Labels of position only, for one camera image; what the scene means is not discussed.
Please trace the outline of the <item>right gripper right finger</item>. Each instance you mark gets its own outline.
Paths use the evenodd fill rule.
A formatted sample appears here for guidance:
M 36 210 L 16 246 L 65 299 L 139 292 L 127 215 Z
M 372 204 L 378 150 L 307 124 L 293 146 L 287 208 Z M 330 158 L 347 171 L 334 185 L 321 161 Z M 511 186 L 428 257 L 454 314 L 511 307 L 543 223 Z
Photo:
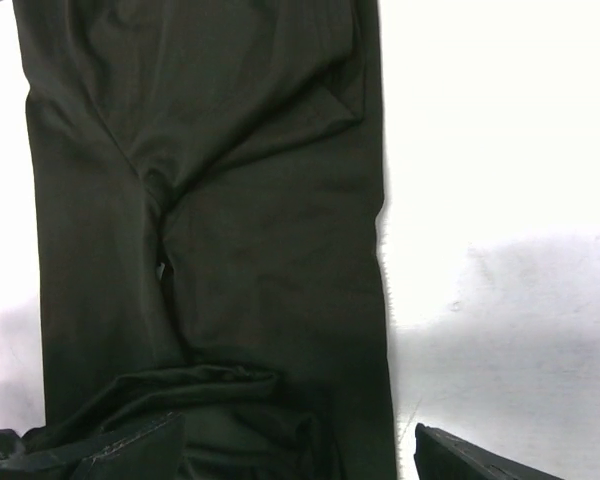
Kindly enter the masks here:
M 415 439 L 420 480 L 559 480 L 422 423 L 416 425 Z

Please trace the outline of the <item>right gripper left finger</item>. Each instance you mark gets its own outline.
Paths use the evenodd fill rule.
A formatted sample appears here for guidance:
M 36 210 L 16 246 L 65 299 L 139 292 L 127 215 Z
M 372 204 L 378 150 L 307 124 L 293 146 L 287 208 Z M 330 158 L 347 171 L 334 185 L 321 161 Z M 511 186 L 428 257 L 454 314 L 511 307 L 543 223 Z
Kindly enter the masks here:
M 168 413 L 29 453 L 14 431 L 0 430 L 0 479 L 173 479 L 184 433 L 184 417 Z

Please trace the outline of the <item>black printed t shirt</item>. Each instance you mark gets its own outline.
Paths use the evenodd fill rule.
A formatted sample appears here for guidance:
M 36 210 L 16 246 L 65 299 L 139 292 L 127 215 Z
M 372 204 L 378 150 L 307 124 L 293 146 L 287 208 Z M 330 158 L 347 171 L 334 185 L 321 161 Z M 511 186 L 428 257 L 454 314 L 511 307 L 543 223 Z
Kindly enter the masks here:
M 175 413 L 173 479 L 393 479 L 374 1 L 17 1 L 41 451 Z

